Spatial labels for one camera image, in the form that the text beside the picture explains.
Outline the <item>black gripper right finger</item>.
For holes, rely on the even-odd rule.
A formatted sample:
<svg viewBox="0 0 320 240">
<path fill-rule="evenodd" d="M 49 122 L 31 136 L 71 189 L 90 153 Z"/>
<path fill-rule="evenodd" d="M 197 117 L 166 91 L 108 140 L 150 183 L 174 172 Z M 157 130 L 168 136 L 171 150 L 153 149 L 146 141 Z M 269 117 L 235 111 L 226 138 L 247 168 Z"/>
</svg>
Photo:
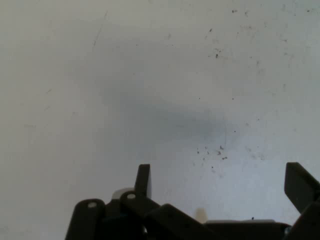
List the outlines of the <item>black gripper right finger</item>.
<svg viewBox="0 0 320 240">
<path fill-rule="evenodd" d="M 320 183 L 298 162 L 285 168 L 284 192 L 300 213 L 286 240 L 320 239 Z"/>
</svg>

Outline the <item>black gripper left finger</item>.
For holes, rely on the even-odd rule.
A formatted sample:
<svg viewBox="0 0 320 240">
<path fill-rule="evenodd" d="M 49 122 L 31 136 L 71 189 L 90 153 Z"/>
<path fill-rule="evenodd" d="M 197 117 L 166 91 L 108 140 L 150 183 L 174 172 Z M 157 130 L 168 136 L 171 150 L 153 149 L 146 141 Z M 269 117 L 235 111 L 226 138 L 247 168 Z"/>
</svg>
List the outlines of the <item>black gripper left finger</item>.
<svg viewBox="0 0 320 240">
<path fill-rule="evenodd" d="M 220 240 L 222 237 L 170 204 L 150 199 L 149 164 L 138 167 L 135 185 L 120 198 L 80 201 L 67 240 Z"/>
</svg>

